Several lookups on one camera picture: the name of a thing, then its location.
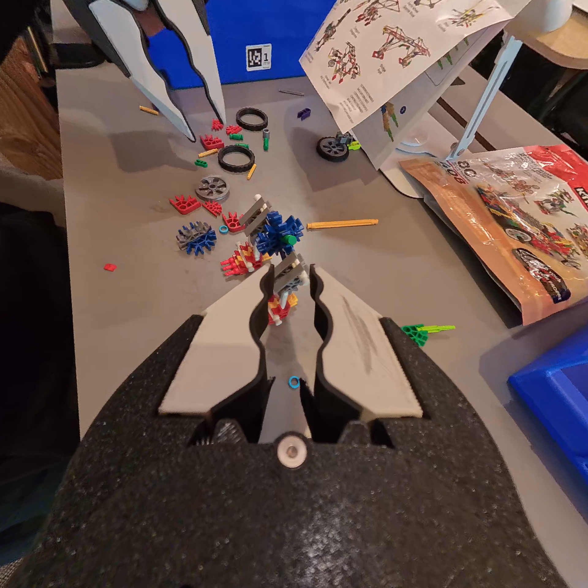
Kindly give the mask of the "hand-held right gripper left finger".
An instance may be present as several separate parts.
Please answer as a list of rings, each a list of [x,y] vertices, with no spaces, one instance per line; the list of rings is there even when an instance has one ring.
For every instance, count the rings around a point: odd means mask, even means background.
[[[263,371],[272,264],[249,274],[208,306],[165,393],[160,415],[205,415]]]

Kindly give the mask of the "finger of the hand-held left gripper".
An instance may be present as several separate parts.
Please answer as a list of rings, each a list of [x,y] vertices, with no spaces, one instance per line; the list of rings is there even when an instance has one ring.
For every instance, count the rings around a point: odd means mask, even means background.
[[[217,119],[226,123],[224,96],[205,1],[154,1],[162,22],[180,38]]]
[[[95,1],[89,9],[129,71],[130,80],[184,136],[195,142],[195,135],[173,102],[165,79],[149,60],[142,31],[132,11],[114,1]]]

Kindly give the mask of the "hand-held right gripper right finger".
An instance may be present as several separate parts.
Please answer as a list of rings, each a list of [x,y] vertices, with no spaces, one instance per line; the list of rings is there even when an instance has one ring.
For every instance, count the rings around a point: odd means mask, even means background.
[[[336,422],[423,417],[383,316],[317,265],[310,280],[322,339],[313,392],[318,412]]]

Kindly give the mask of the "multicoloured construction toy model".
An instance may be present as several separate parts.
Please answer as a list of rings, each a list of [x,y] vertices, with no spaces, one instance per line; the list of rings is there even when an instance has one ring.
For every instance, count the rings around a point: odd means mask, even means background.
[[[245,230],[239,233],[244,241],[237,242],[231,257],[221,262],[221,269],[224,277],[248,275],[278,255],[281,259],[274,266],[273,294],[268,300],[269,323],[278,326],[298,305],[298,289],[310,282],[309,267],[295,251],[303,237],[303,224],[294,216],[283,218],[261,195],[255,196],[243,224]],[[298,237],[293,247],[281,242],[281,236],[288,234]]]

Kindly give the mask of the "blue bin with marker tag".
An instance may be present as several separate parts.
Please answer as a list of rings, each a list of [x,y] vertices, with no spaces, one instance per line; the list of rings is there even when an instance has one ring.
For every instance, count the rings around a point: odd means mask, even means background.
[[[206,10],[222,84],[301,77],[300,57],[334,1],[208,1]],[[180,38],[153,6],[137,13],[153,64],[174,90],[203,85]]]

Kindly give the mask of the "black rubber tire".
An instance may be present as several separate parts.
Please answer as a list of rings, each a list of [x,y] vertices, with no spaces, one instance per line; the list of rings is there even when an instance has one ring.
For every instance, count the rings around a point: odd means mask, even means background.
[[[250,121],[248,118],[255,117],[259,122]],[[268,127],[268,115],[256,107],[243,107],[236,113],[236,122],[243,129],[251,132],[260,132]]]
[[[231,164],[227,157],[233,153],[238,153],[247,157],[248,161],[245,164]],[[241,144],[227,145],[217,152],[217,160],[219,166],[230,173],[244,173],[249,172],[255,166],[255,157],[253,151],[247,146]]]

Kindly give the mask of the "blue and grey snowflake connectors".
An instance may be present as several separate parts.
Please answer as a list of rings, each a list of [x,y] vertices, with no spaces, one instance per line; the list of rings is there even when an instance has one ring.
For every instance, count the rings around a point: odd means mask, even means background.
[[[206,222],[191,222],[189,227],[183,226],[179,229],[175,238],[181,251],[199,255],[204,253],[204,250],[212,250],[217,241],[217,234]]]

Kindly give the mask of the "long yellow rod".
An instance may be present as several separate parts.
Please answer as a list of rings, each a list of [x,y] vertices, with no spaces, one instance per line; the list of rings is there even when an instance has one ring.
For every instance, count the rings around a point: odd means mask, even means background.
[[[311,222],[306,225],[306,229],[309,231],[315,231],[320,229],[334,229],[334,228],[347,228],[357,226],[374,226],[379,223],[378,219],[357,219],[357,220],[341,220],[341,221],[328,221],[328,222]]]

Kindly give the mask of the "grey wheel hub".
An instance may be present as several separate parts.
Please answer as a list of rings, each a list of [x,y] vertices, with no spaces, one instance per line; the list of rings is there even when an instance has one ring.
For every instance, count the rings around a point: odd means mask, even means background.
[[[227,181],[217,175],[204,176],[195,190],[197,198],[203,202],[222,203],[230,195],[230,187]]]

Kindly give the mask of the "black toy wheel assembly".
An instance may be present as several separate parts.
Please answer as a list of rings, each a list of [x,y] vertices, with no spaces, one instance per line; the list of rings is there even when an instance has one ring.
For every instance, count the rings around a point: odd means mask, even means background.
[[[338,132],[336,136],[325,136],[318,140],[316,151],[318,155],[332,163],[343,163],[349,157],[349,152],[361,149],[362,145],[351,132]]]

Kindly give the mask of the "toy instruction sheet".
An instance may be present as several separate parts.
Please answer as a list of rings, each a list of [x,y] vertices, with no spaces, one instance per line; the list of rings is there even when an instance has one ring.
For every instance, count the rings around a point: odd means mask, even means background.
[[[469,34],[515,14],[513,1],[336,1],[299,63],[346,132]]]

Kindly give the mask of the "person's dark pants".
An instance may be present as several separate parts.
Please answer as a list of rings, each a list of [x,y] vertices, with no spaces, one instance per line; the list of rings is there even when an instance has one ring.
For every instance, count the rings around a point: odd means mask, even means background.
[[[65,230],[1,204],[1,565],[27,552],[79,444]]]

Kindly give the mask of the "blue storage bin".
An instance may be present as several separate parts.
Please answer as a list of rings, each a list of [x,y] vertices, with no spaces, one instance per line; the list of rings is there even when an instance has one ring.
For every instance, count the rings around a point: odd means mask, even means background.
[[[587,327],[512,374],[507,384],[587,484]]]

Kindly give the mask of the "orange toy package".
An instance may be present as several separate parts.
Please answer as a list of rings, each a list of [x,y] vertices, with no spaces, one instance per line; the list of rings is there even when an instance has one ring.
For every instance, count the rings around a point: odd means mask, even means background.
[[[587,161],[568,145],[403,160],[524,325],[587,301]]]

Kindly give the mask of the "white instruction booklet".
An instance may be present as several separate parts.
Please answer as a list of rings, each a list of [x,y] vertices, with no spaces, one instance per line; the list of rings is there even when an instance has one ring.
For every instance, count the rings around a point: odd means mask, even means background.
[[[371,164],[404,196],[418,199],[423,192],[404,172],[401,161],[444,159],[457,144],[458,140],[429,110],[466,65],[456,62],[444,70],[431,66],[389,99],[383,111],[371,114],[354,128]]]

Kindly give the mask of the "wooden chair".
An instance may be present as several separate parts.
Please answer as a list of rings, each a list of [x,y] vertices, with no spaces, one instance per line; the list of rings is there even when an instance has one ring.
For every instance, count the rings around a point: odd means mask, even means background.
[[[528,36],[523,43],[558,66],[587,70],[587,13],[574,6],[569,20],[562,27]]]

